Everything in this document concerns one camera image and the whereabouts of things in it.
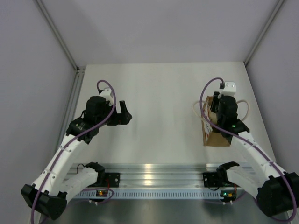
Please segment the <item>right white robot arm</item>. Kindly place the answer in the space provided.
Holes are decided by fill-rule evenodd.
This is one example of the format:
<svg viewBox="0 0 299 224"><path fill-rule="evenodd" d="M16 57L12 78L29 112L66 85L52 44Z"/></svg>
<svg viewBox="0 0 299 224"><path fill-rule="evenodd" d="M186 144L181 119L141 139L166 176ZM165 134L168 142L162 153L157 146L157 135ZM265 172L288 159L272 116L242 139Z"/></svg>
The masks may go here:
<svg viewBox="0 0 299 224"><path fill-rule="evenodd" d="M216 114L217 129L231 146L237 149L255 172L246 174L237 162L221 165L217 174L222 185L235 183L256 200L268 217L299 207L299 176L288 173L273 161L254 140L249 128L238 118L233 96L214 92L211 111Z"/></svg>

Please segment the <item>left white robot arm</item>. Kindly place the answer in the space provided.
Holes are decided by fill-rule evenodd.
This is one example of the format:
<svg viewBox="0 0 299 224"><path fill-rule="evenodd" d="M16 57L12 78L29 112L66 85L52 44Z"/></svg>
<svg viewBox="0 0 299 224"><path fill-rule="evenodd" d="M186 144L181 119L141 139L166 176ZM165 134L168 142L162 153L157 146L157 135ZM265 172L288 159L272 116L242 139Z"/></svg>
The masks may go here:
<svg viewBox="0 0 299 224"><path fill-rule="evenodd" d="M111 99L92 96L80 117L73 120L47 167L32 183L25 184L21 195L32 211L58 219L68 202L87 187L107 186L105 168L97 162L85 165L82 171L65 180L78 155L87 147L102 126L127 125L132 119L125 101L120 101L121 112L117 113Z"/></svg>

